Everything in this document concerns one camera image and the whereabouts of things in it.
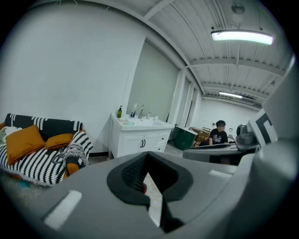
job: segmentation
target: orange pillow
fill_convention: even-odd
[[[51,138],[48,138],[45,148],[53,150],[68,146],[73,136],[73,134],[59,134]]]
[[[13,132],[6,137],[7,164],[12,165],[45,146],[37,125]]]

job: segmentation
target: floor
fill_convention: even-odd
[[[167,143],[164,153],[179,157],[183,156],[183,151],[175,148],[173,142]],[[106,160],[107,156],[89,158],[91,165]],[[22,203],[25,207],[27,207],[29,201],[36,199],[39,195],[49,189],[14,179],[2,171],[0,171],[0,183],[7,194],[13,197],[16,201]],[[144,183],[147,185],[146,195],[150,197],[149,216],[152,218],[153,222],[159,226],[162,209],[162,195],[149,174],[146,175]]]

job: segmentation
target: white vanity cabinet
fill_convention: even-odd
[[[122,120],[134,120],[134,125],[123,125],[111,115],[109,134],[109,157],[121,157],[146,151],[164,152],[171,129],[174,127],[163,121],[153,119],[130,119],[128,115]]]

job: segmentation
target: black t-shirt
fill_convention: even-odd
[[[217,129],[213,129],[211,131],[210,138],[212,138],[213,145],[228,143],[228,135],[225,131],[221,131],[219,133]]]

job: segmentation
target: green container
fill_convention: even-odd
[[[179,132],[174,139],[174,145],[180,150],[188,149],[192,146],[197,133],[188,130],[187,128],[176,127]]]

